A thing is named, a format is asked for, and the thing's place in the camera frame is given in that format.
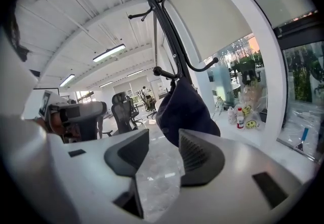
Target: window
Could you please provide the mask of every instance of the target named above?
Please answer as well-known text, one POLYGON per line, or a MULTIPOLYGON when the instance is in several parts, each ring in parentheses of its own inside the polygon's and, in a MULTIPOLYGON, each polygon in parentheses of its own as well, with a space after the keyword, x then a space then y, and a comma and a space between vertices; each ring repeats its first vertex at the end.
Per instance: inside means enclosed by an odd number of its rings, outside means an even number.
POLYGON ((217 57, 219 62, 207 72, 215 101, 221 97, 226 104, 238 104, 239 93, 245 85, 260 86, 261 97, 266 97, 264 64, 253 34, 222 48, 205 59, 205 64, 211 62, 214 57, 217 57))
POLYGON ((95 95, 93 94, 92 91, 77 91, 75 93, 77 96, 78 103, 87 103, 91 101, 96 101, 95 95))
POLYGON ((129 97, 132 97, 133 96, 133 92, 132 92, 132 89, 129 89, 127 91, 125 91, 126 95, 129 96, 129 97))
POLYGON ((287 68, 286 122, 278 140, 313 160, 324 153, 324 42, 283 50, 287 68))

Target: coat rack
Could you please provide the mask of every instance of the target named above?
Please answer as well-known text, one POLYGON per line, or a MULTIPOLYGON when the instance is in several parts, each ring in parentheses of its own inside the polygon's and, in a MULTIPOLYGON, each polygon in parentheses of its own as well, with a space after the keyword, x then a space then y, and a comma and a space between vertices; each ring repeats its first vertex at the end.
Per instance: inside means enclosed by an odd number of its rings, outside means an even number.
POLYGON ((178 71, 176 74, 164 71, 161 67, 156 66, 153 69, 153 73, 156 76, 163 76, 166 77, 168 79, 172 80, 172 89, 174 89, 175 87, 175 80, 181 78, 181 77, 186 77, 190 84, 192 85, 192 80, 189 74, 189 70, 188 67, 190 69, 192 69, 193 71, 196 72, 202 72, 207 70, 209 67, 211 67, 213 64, 218 62, 218 58, 214 58, 212 62, 208 63, 204 68, 195 68, 194 66, 192 66, 192 64, 189 61, 189 58, 187 56, 187 53, 183 47, 182 41, 179 37, 179 34, 168 14, 168 12, 165 9, 165 1, 166 0, 147 0, 150 8, 148 11, 144 12, 144 13, 140 13, 140 14, 136 14, 136 15, 129 15, 128 18, 129 19, 134 19, 134 18, 138 18, 138 17, 142 17, 141 21, 144 21, 146 16, 150 13, 150 12, 154 12, 160 25, 161 28, 164 32, 164 34, 166 35, 166 39, 169 43, 171 52, 173 54, 173 57, 176 61, 176 65, 178 68, 178 71))

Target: fluorescent light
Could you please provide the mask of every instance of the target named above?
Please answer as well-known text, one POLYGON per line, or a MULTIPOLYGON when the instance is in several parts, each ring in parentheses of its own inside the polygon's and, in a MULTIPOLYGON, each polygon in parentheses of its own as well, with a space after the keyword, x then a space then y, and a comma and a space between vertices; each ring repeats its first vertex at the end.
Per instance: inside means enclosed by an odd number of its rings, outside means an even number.
POLYGON ((118 52, 120 50, 123 50, 125 48, 126 48, 125 45, 124 44, 121 44, 121 45, 119 45, 117 47, 114 47, 114 48, 111 48, 111 49, 107 49, 106 52, 100 54, 99 56, 96 56, 93 59, 93 61, 94 62, 99 62, 100 60, 104 59, 105 57, 110 56, 110 55, 112 55, 112 54, 114 54, 114 53, 116 53, 116 52, 118 52))
POLYGON ((137 73, 139 73, 139 72, 142 72, 142 71, 143 71, 143 70, 139 70, 139 71, 137 71, 137 72, 131 73, 131 74, 129 74, 127 77, 133 76, 133 75, 135 75, 135 74, 137 74, 137 73))
POLYGON ((108 85, 108 84, 111 84, 111 83, 112 83, 112 82, 109 82, 109 83, 103 84, 103 85, 99 86, 99 88, 104 87, 104 86, 106 86, 106 85, 108 85))
POLYGON ((68 82, 70 82, 71 79, 72 79, 73 77, 75 77, 75 75, 74 75, 74 74, 70 74, 70 76, 69 76, 68 78, 66 78, 66 79, 61 83, 60 87, 63 87, 63 86, 66 85, 68 82))

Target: ceiling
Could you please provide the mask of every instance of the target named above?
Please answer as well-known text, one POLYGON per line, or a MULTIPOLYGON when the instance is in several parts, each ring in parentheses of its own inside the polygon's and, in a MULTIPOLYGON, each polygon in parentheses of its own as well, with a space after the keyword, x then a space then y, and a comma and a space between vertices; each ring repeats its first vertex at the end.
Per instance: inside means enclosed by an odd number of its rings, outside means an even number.
POLYGON ((20 45, 30 50, 25 65, 40 72, 38 88, 66 85, 84 90, 154 65, 153 15, 128 19, 148 9, 146 0, 19 0, 20 45), (106 49, 126 49, 101 60, 106 49))

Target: smiley face sticker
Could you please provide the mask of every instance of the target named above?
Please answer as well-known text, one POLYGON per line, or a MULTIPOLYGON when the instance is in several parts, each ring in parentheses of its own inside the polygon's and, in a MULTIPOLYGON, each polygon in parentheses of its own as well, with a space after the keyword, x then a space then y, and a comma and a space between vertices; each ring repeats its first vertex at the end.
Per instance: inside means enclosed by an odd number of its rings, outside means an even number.
POLYGON ((246 127, 247 129, 253 129, 253 128, 256 128, 256 127, 257 127, 257 122, 254 121, 254 120, 248 121, 248 122, 246 122, 245 127, 246 127))
POLYGON ((242 111, 244 113, 244 116, 246 117, 247 115, 249 115, 251 113, 251 106, 247 105, 247 106, 243 107, 242 111))

